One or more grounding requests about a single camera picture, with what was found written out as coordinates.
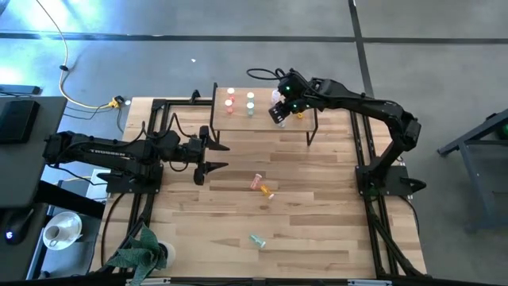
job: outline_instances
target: gray floor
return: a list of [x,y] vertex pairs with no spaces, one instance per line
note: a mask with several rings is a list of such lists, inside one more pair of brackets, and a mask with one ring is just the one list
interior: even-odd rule
[[[353,35],[346,0],[43,1],[62,30],[87,33],[249,36]],[[356,0],[365,37],[508,37],[503,0]],[[0,29],[53,31],[37,4],[11,0]],[[210,95],[221,86],[273,87],[248,78],[247,68],[297,68],[305,76],[337,79],[362,91],[355,44],[255,42],[70,41],[74,65],[65,89],[101,104],[115,95]],[[487,115],[508,107],[508,45],[367,44],[376,98],[392,99],[419,117],[418,147],[405,154],[410,174],[427,182],[415,195],[429,274],[455,280],[508,284],[508,231],[466,234],[477,198],[459,154],[435,150]],[[0,80],[36,84],[59,95],[60,41],[0,40]],[[61,130],[120,138],[116,114],[91,122],[71,118]],[[91,167],[70,164],[80,175]],[[46,180],[67,178],[46,171]]]

